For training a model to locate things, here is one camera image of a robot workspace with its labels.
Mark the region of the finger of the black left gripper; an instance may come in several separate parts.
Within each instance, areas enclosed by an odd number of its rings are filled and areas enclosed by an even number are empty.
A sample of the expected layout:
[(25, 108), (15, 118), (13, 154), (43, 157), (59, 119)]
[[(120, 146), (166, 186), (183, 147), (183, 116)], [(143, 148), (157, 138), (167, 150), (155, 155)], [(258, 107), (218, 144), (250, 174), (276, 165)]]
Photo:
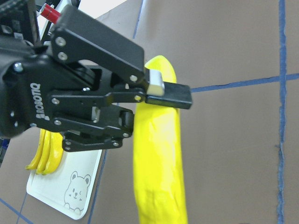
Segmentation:
[(86, 133), (61, 132), (62, 147), (66, 152), (81, 152), (122, 147), (123, 136), (95, 136)]
[(145, 95), (152, 105), (190, 109), (191, 89), (177, 84), (171, 63), (164, 56), (144, 62), (144, 50), (76, 7), (67, 5), (51, 31), (53, 56), (70, 65), (88, 60), (111, 72), (112, 78), (129, 89), (121, 91), (128, 102), (129, 92)]

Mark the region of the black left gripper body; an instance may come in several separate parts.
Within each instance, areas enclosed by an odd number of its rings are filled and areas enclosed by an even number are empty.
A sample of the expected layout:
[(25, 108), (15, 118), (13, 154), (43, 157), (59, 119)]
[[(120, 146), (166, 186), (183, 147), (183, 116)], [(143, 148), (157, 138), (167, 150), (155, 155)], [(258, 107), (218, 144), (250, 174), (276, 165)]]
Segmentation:
[(38, 127), (67, 140), (120, 140), (132, 135), (134, 114), (117, 106), (134, 90), (105, 68), (64, 64), (47, 47), (0, 39), (0, 135)]

